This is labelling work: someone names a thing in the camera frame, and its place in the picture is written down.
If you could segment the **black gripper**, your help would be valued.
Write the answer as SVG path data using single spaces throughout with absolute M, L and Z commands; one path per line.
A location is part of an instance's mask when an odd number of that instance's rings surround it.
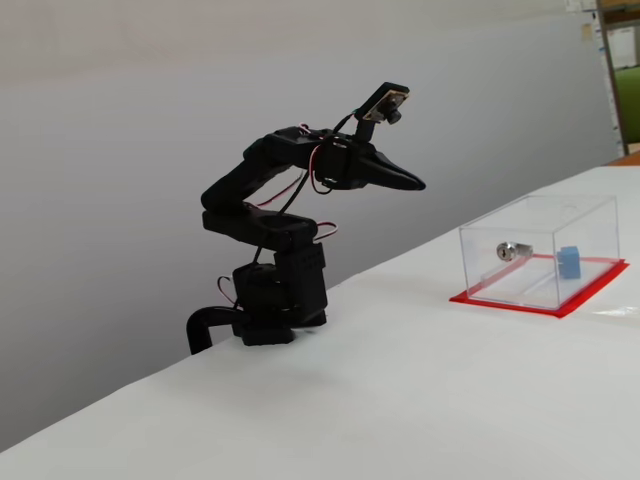
M 355 190 L 368 184 L 401 191 L 426 189 L 423 180 L 396 165 L 373 144 L 346 138 L 322 141 L 318 150 L 317 179 L 330 190 Z

